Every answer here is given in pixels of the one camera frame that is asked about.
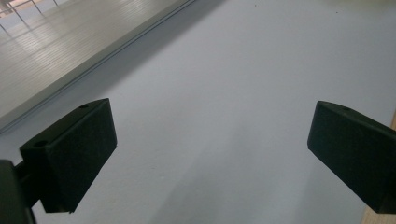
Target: screw hole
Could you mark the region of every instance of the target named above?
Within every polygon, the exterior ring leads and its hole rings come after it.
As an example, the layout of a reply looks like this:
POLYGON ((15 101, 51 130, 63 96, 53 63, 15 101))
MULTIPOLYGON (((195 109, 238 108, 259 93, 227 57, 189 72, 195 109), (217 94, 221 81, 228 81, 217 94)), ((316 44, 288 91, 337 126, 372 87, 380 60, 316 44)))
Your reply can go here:
POLYGON ((34 144, 34 147, 43 147, 48 143, 48 141, 39 141, 34 144))

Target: wooden floor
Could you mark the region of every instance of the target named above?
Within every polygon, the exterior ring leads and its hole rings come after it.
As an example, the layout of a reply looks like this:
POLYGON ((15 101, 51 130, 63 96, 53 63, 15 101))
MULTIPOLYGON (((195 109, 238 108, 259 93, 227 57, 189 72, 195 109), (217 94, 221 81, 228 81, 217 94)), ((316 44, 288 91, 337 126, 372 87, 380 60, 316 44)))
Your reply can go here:
POLYGON ((0 30, 0 132, 190 2, 67 1, 0 30))

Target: black clamp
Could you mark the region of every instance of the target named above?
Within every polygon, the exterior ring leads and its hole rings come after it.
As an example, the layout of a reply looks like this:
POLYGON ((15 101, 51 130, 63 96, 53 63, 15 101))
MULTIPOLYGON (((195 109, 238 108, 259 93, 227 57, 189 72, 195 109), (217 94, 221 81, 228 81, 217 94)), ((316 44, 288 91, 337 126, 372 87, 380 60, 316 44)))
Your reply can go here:
POLYGON ((0 161, 0 223, 35 223, 38 200, 48 213, 74 212, 116 147, 108 99, 59 119, 21 147, 20 164, 0 161))

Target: white surface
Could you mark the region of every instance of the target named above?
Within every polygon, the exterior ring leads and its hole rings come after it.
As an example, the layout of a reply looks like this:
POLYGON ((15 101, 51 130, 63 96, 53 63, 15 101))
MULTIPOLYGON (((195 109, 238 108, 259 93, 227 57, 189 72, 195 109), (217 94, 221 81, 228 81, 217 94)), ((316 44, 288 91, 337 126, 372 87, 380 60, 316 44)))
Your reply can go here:
POLYGON ((306 140, 317 100, 390 124, 395 26, 385 1, 199 0, 0 135, 1 157, 109 97, 118 148, 76 213, 38 203, 38 223, 360 223, 306 140))
POLYGON ((0 34, 0 131, 191 0, 75 0, 0 34))

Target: black rubber block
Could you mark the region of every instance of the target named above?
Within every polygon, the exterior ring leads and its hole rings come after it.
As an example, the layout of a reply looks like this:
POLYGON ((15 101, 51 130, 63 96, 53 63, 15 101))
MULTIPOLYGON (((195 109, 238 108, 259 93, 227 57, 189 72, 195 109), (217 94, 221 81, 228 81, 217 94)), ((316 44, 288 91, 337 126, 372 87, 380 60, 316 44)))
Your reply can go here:
POLYGON ((396 213, 396 132, 342 105, 319 101, 309 149, 377 213, 396 213))
POLYGON ((46 212, 74 212, 116 146, 108 99, 80 106, 24 144, 46 212))

